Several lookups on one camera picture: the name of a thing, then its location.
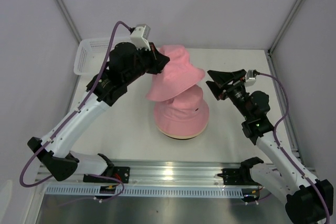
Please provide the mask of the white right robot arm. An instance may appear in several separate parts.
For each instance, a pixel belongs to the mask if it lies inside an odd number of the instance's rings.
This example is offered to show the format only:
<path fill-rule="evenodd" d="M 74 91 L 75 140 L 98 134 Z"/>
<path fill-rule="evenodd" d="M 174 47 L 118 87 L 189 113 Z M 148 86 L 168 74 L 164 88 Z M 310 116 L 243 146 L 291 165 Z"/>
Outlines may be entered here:
<path fill-rule="evenodd" d="M 217 100 L 230 99 L 244 118 L 244 135 L 272 161 L 271 170 L 263 160 L 253 157 L 240 165 L 239 178 L 245 184 L 257 183 L 283 203 L 292 223 L 331 222 L 334 189 L 320 180 L 287 150 L 277 136 L 267 113 L 269 96 L 262 91 L 248 93 L 246 84 L 260 73 L 244 69 L 234 72 L 209 70 L 207 86 Z"/>

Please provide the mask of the beige bucket hat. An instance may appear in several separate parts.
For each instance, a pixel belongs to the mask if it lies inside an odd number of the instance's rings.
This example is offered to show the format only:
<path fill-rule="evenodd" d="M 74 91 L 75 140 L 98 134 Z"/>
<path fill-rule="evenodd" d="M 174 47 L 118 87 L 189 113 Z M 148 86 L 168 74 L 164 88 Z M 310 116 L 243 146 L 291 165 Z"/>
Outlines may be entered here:
<path fill-rule="evenodd" d="M 175 137 L 175 138 L 190 138 L 190 137 L 197 137 L 199 135 L 201 135 L 206 129 L 207 129 L 207 125 L 199 132 L 193 134 L 193 135 L 173 135 L 173 134 L 169 134 L 167 132 L 164 132 L 162 129 L 160 129 L 159 127 L 157 128 L 162 134 L 164 134 L 167 137 Z"/>

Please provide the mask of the black bucket hat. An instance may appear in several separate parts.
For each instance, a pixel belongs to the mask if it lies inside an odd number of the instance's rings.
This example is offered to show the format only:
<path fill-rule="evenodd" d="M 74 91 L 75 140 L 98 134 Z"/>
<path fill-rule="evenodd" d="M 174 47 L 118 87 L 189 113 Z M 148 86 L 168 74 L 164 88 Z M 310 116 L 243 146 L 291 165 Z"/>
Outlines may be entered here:
<path fill-rule="evenodd" d="M 190 137 L 190 138 L 175 138 L 175 137 L 170 137 L 170 138 L 174 139 L 174 140 L 178 140 L 178 141 L 187 141 L 187 140 L 194 139 L 194 137 Z"/>

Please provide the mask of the pink bucket hat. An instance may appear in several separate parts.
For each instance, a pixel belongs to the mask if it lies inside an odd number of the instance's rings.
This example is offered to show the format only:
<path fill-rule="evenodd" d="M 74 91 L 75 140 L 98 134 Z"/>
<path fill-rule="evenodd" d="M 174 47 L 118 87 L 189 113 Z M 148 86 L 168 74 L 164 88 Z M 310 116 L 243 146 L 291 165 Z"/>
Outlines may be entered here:
<path fill-rule="evenodd" d="M 170 61 L 161 73 L 152 77 L 150 90 L 146 98 L 154 102 L 162 102 L 176 97 L 190 87 L 198 84 L 205 71 L 190 62 L 190 53 L 182 45 L 164 45 L 159 52 Z"/>
<path fill-rule="evenodd" d="M 157 102 L 154 106 L 156 127 L 169 134 L 193 135 L 201 131 L 208 120 L 209 107 L 198 85 L 170 100 Z"/>

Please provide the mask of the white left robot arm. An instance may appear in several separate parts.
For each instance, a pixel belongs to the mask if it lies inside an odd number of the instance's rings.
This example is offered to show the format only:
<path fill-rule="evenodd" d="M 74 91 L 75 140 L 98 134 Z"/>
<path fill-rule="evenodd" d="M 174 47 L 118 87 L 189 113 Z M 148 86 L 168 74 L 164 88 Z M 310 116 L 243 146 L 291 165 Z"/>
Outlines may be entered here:
<path fill-rule="evenodd" d="M 32 137 L 27 145 L 57 181 L 83 174 L 85 181 L 113 178 L 114 164 L 103 154 L 75 153 L 71 148 L 85 130 L 109 107 L 126 94 L 128 86 L 142 75 L 159 74 L 170 61 L 153 43 L 138 49 L 121 42 L 109 52 L 103 71 L 88 83 L 83 98 L 59 124 L 42 138 Z"/>

